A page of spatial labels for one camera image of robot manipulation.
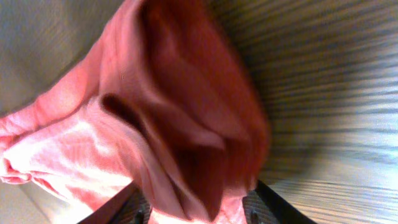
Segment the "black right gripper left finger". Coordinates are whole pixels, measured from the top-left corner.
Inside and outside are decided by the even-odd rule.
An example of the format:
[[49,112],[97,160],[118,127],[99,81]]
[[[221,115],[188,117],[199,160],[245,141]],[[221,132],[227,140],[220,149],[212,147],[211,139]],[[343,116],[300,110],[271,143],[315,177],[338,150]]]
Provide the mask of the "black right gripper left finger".
[[152,206],[131,183],[78,224],[148,224]]

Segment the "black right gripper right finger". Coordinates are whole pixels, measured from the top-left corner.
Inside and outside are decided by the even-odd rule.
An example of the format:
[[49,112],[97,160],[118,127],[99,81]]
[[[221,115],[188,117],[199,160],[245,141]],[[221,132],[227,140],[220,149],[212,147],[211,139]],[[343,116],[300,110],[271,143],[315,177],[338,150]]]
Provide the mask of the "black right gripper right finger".
[[316,224],[260,180],[242,203],[247,224]]

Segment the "orange printed t-shirt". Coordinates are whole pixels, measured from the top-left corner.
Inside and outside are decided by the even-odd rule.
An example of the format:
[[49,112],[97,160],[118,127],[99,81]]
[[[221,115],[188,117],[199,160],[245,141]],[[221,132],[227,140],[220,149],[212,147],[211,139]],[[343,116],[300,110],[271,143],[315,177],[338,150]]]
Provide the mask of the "orange printed t-shirt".
[[269,141],[203,1],[125,1],[81,62],[1,119],[1,180],[92,210],[133,183],[151,223],[245,223]]

